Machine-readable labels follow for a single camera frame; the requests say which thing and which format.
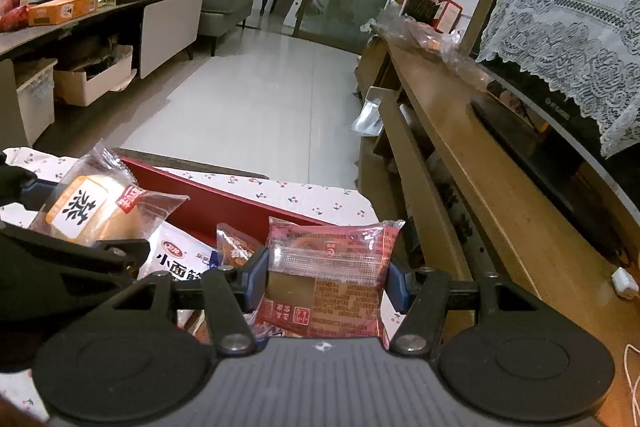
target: white cable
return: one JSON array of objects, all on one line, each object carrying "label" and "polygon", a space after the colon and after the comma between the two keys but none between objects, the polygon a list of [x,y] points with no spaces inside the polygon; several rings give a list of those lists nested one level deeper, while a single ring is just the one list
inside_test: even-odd
[{"label": "white cable", "polygon": [[636,378],[636,383],[632,385],[631,377],[629,376],[629,367],[628,365],[626,365],[626,354],[628,353],[629,349],[633,349],[638,355],[640,355],[640,349],[632,346],[631,344],[626,344],[625,356],[624,356],[626,383],[629,386],[629,391],[631,391],[631,410],[634,414],[634,427],[638,427],[638,415],[640,415],[640,405],[638,405],[636,392],[638,391],[638,384],[640,383],[640,375],[638,375],[638,378]]}]

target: white charger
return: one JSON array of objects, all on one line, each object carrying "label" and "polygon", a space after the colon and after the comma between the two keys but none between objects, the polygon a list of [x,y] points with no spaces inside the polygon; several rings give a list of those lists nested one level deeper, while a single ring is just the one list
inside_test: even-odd
[{"label": "white charger", "polygon": [[611,282],[616,293],[625,299],[632,299],[638,295],[638,283],[624,268],[618,268],[611,276]]}]

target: tablecloth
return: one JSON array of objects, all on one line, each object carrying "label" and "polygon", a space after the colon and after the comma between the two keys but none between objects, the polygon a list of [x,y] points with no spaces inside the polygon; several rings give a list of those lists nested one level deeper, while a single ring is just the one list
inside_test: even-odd
[{"label": "tablecloth", "polygon": [[478,61],[496,55],[574,99],[604,157],[640,142],[640,0],[497,0]]},{"label": "tablecloth", "polygon": [[[4,153],[7,155],[7,164],[29,169],[36,172],[39,178],[50,181],[61,180],[76,161],[75,158],[58,158],[26,147],[7,149]],[[228,174],[209,174],[178,169],[162,170],[249,200],[260,201],[334,225],[369,225],[378,222],[369,200],[357,190],[259,180]],[[0,219],[20,227],[28,227],[35,214],[25,210],[18,203],[0,206]],[[385,317],[388,315],[385,325],[391,324],[386,326],[391,337],[399,326],[402,315],[396,314],[386,295],[382,312]],[[33,384],[31,371],[14,375],[0,373],[0,396],[41,420],[48,418],[44,404]]]}]

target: lace cover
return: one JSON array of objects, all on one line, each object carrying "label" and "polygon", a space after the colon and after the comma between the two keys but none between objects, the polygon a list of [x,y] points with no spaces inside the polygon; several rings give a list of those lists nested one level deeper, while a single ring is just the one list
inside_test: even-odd
[{"label": "lace cover", "polygon": [[496,55],[572,97],[604,157],[640,142],[640,0],[497,0],[477,60]]}]

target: plastic bag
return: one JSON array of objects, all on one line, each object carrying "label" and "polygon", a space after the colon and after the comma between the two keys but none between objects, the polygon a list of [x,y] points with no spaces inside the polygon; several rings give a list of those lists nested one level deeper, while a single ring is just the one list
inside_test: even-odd
[{"label": "plastic bag", "polygon": [[404,221],[308,227],[270,217],[257,320],[304,337],[377,337],[391,251]]},{"label": "plastic bag", "polygon": [[90,247],[108,239],[148,239],[188,196],[137,186],[102,142],[71,167],[29,227]]},{"label": "plastic bag", "polygon": [[[217,265],[218,252],[186,232],[161,223],[149,237],[151,252],[145,264],[140,267],[138,279],[144,279],[150,273],[167,270],[178,281],[190,281],[200,278],[210,265]],[[178,310],[178,326],[183,328],[193,314],[193,310]]]},{"label": "plastic bag", "polygon": [[385,93],[386,89],[373,86],[369,87],[364,104],[362,105],[362,111],[353,124],[351,124],[351,129],[360,136],[380,136],[383,125],[379,108]]},{"label": "plastic bag", "polygon": [[222,264],[229,266],[242,266],[262,247],[257,239],[239,232],[226,223],[217,226],[217,236]]}]

